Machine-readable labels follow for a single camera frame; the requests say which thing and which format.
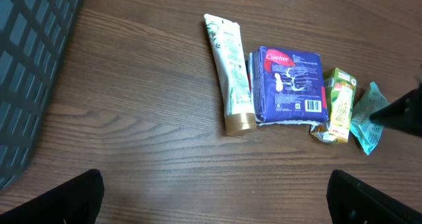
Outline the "green drink carton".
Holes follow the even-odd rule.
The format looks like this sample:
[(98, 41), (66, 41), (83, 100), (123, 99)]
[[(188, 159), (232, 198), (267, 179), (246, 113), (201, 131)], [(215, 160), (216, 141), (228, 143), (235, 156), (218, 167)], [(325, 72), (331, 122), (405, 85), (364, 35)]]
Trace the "green drink carton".
[(324, 73), (328, 121), (311, 126), (310, 134), (321, 142), (347, 143), (357, 80), (339, 68)]

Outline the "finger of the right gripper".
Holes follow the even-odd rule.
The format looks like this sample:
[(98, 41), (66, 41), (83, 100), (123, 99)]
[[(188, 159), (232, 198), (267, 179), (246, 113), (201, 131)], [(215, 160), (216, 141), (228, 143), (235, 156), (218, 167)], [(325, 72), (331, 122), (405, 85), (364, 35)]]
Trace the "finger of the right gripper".
[(374, 124), (421, 137), (421, 85), (369, 119)]

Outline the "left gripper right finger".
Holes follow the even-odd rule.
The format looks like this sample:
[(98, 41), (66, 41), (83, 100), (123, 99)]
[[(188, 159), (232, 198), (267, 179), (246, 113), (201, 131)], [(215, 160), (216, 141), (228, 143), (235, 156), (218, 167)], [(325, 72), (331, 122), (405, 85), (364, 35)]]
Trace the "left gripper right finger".
[(343, 170), (333, 170), (326, 199), (333, 223), (421, 224), (421, 213)]

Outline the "white cosmetic tube gold cap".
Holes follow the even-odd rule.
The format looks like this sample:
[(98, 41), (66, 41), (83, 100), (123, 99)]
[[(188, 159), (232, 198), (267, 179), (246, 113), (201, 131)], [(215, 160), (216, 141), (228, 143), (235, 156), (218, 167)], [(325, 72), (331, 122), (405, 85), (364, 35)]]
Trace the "white cosmetic tube gold cap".
[(238, 136), (256, 129), (240, 26), (236, 22), (204, 15), (224, 103), (226, 133)]

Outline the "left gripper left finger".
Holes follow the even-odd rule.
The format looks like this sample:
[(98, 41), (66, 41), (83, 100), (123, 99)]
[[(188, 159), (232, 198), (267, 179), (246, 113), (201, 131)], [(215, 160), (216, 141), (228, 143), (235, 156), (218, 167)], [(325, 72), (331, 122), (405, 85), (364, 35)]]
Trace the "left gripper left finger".
[(100, 171), (91, 169), (1, 214), (1, 224), (95, 223), (104, 192)]

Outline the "purple sanitary pad pack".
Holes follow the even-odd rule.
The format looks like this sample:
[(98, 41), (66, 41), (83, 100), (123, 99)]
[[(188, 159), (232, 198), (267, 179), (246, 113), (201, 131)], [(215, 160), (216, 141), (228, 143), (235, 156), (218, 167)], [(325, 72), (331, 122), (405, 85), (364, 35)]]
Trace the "purple sanitary pad pack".
[(261, 46), (247, 61), (259, 125), (319, 125), (329, 119), (320, 55)]

